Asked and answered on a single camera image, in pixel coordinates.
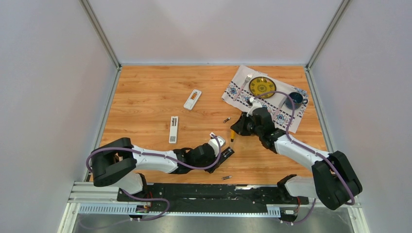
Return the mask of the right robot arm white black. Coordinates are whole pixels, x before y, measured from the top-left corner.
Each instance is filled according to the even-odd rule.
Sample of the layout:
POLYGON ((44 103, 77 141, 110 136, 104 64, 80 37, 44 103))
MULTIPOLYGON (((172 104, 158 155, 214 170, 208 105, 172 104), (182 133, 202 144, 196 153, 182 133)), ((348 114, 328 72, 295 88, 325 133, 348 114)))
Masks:
POLYGON ((312 172, 311 178, 292 174, 278 182, 281 187, 277 197, 283 203, 290 203, 297 196, 308 197, 336 210, 344 204, 354 204, 354 197, 363 191, 343 152, 318 150, 295 139, 275 126, 265 107, 243 112, 230 128, 241 136, 257 136, 264 148, 287 156, 312 172))

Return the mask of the yellow handled screwdriver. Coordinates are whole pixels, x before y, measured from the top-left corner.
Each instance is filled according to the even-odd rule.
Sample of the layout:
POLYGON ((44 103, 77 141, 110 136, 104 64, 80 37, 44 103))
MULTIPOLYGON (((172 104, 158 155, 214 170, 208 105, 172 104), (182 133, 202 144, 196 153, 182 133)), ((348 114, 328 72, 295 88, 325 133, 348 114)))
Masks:
POLYGON ((235 133, 233 130, 231 130, 231 133, 230 133, 230 144, 229 144, 230 148, 233 148, 235 135, 236 135, 236 133, 235 133))

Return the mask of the white remote orange battery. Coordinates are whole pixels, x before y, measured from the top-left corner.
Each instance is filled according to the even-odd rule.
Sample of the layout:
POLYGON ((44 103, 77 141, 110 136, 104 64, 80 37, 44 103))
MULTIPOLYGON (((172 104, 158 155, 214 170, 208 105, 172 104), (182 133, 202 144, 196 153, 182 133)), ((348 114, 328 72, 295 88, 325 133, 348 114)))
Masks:
POLYGON ((184 109, 191 111, 197 103, 198 99, 200 98, 201 94, 202 91, 194 89, 192 93, 189 95, 185 104, 183 105, 184 109))

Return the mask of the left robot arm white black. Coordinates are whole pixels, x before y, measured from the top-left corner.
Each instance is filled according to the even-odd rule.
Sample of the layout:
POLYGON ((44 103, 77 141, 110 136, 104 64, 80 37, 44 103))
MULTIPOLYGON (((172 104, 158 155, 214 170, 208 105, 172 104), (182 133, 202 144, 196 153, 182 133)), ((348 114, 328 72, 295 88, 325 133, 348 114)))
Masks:
POLYGON ((225 140, 214 134, 194 149, 148 150, 123 137, 95 149, 86 159, 96 187, 113 186, 128 192, 136 201, 148 197, 145 178, 137 170, 155 170, 167 174, 187 174, 192 170, 212 172, 222 157, 225 140))

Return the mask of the white remote with QR code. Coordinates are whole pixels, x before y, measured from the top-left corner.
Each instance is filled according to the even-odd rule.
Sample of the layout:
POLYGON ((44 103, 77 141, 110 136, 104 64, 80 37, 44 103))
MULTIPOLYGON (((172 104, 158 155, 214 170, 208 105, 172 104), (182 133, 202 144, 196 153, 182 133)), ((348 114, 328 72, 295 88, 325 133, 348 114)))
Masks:
POLYGON ((169 143, 170 144, 177 143, 178 121, 179 121, 178 116, 171 117, 170 132, 169 132, 169 143))

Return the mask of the black remote control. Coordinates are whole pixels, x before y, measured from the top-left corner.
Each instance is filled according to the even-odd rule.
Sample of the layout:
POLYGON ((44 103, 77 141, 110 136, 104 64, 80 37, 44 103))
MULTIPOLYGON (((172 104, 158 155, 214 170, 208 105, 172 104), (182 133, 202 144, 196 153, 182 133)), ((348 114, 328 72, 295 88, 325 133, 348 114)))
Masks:
POLYGON ((234 150, 231 147, 227 147, 225 150, 222 151, 220 158, 222 160, 225 160, 229 158, 232 154, 234 154, 234 150))

